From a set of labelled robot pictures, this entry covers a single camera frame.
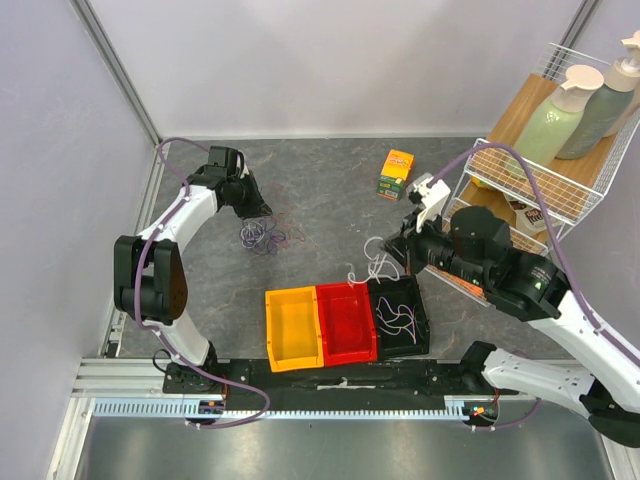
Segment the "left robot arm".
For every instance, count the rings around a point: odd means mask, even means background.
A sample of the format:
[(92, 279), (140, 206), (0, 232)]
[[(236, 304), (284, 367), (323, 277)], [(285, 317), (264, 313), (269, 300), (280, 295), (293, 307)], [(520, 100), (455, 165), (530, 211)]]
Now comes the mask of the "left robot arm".
[(272, 210), (244, 154), (231, 147), (211, 147), (207, 162), (181, 183), (176, 198), (157, 220), (116, 240), (114, 304), (158, 337), (174, 362), (187, 366), (184, 379), (190, 387), (208, 393), (220, 378), (217, 354), (187, 312), (182, 252), (224, 207), (242, 220), (268, 217)]

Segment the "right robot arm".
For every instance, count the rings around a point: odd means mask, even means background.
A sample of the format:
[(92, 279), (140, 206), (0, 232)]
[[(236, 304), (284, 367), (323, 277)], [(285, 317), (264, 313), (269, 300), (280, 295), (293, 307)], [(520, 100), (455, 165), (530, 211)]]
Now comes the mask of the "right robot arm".
[(570, 409), (621, 445), (639, 445), (639, 351), (572, 288), (551, 260), (514, 247), (509, 225), (480, 206), (455, 212), (449, 228), (412, 212), (383, 242), (408, 274), (428, 266), (482, 290), (498, 311), (544, 333), (578, 362), (542, 365), (492, 344), (475, 342), (458, 381), (477, 394), (490, 385), (534, 395)]

